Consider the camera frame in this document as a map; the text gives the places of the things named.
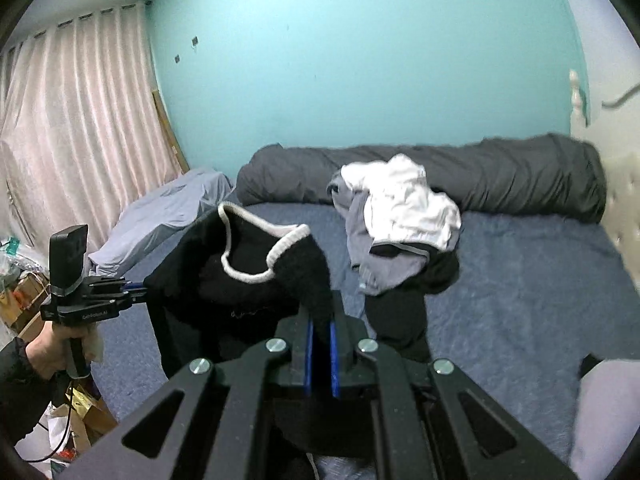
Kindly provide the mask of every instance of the triangular cutout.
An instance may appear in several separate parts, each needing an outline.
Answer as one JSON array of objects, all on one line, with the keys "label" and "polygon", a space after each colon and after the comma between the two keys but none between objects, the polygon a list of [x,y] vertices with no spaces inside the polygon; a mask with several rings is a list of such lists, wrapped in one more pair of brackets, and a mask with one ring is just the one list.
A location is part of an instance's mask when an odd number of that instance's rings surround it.
[{"label": "triangular cutout", "polygon": [[458,399],[485,458],[494,458],[516,447],[515,437],[473,395],[462,392]]},{"label": "triangular cutout", "polygon": [[148,458],[156,458],[169,433],[169,428],[174,423],[183,398],[183,392],[171,393],[124,436],[122,444]]}]

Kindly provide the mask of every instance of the black jacket sleeve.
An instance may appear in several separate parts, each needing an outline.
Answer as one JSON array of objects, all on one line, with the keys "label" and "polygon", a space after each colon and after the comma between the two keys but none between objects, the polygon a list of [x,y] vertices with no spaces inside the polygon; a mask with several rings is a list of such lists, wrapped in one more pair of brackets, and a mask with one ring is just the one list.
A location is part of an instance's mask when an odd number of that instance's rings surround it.
[{"label": "black jacket sleeve", "polygon": [[16,337],[0,351],[0,424],[14,446],[33,431],[51,402],[53,381],[44,381]]}]

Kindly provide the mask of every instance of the pink curtain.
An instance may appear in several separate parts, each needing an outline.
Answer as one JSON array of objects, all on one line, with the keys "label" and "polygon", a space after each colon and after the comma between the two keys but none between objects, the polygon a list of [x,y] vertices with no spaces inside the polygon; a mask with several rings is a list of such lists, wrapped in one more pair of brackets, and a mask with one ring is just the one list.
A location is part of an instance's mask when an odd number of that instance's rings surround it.
[{"label": "pink curtain", "polygon": [[0,57],[4,177],[44,254],[53,232],[81,223],[97,250],[129,203],[180,173],[154,84],[142,2],[53,26]]}]

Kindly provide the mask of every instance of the black cable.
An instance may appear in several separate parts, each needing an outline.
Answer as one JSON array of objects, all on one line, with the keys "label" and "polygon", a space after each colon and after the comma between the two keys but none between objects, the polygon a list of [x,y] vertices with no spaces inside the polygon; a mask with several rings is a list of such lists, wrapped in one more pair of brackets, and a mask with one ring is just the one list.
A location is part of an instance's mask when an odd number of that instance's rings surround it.
[{"label": "black cable", "polygon": [[43,458],[39,458],[37,460],[25,460],[25,462],[29,463],[29,464],[35,464],[37,462],[44,462],[45,460],[49,460],[49,458],[53,457],[58,450],[62,447],[63,444],[66,444],[66,432],[69,431],[69,425],[71,424],[71,402],[74,398],[74,382],[71,381],[71,395],[70,395],[70,400],[69,400],[69,413],[66,416],[66,426],[65,426],[65,432],[62,434],[62,440],[60,441],[60,444],[58,444],[56,446],[56,449],[54,449],[51,453],[49,453],[47,456],[43,457]]}]

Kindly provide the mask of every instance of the blue bedspread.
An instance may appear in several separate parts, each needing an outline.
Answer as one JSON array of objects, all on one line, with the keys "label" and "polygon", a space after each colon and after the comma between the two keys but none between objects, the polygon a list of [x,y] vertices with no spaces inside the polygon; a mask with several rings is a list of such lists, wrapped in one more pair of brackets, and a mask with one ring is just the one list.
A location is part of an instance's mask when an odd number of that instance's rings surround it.
[{"label": "blue bedspread", "polygon": [[[332,286],[350,316],[364,314],[351,270],[344,221],[330,206],[258,204],[274,223],[307,223],[324,250]],[[127,273],[141,280],[178,243],[174,235]],[[640,358],[640,299],[619,254],[597,224],[556,216],[463,215],[460,278],[427,296],[428,341],[495,397],[562,460],[568,461],[578,367],[589,352]],[[105,363],[94,377],[123,418],[165,380],[146,309],[101,325]],[[327,478],[369,478],[342,460],[319,463]]]}]

